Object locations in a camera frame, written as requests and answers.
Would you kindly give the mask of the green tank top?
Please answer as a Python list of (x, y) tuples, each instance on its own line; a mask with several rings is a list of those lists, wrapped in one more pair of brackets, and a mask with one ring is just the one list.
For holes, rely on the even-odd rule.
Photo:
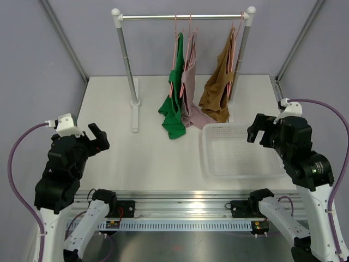
[(183, 40), (183, 33), (180, 32), (177, 39), (176, 64), (169, 76), (169, 84), (173, 84), (173, 90), (171, 97), (167, 96), (158, 110), (165, 117), (162, 126), (168, 132), (170, 139), (177, 139), (186, 134), (186, 127), (182, 123), (182, 98), (179, 97), (184, 71)]

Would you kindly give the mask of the mauve pink tank top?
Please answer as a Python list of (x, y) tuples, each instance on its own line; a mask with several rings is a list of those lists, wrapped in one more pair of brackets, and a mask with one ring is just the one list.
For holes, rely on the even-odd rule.
[(202, 130), (207, 124), (216, 123), (214, 119), (205, 114), (195, 103), (195, 79), (196, 79), (196, 40), (197, 33), (195, 34), (193, 46), (192, 46), (192, 61), (189, 69), (184, 73), (183, 80), (185, 84), (185, 90), (182, 97), (182, 123), (185, 127), (194, 125), (198, 129)]

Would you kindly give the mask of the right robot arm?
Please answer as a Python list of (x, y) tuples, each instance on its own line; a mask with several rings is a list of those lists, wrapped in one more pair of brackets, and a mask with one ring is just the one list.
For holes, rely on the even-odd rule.
[(257, 114), (247, 129), (247, 141), (272, 148), (280, 156), (284, 169), (296, 186), (305, 209), (308, 228), (280, 206), (269, 189), (250, 193), (248, 211), (264, 215), (291, 246), (294, 261), (348, 261), (348, 248), (342, 238), (335, 207), (330, 203), (334, 177), (329, 160), (312, 150), (312, 128), (299, 116), (282, 119)]

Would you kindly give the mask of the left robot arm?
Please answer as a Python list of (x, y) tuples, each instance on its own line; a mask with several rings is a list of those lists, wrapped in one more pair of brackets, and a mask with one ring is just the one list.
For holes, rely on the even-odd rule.
[(35, 250), (40, 261), (81, 261), (98, 224), (103, 218), (117, 213), (116, 193), (98, 189), (77, 228), (68, 238), (65, 237), (65, 226), (86, 161), (110, 147), (105, 131), (100, 130), (95, 123), (89, 124), (88, 128), (95, 136), (93, 140), (86, 134), (55, 134), (51, 138), (48, 161), (35, 187), (34, 198), (43, 224), (38, 233), (40, 245)]

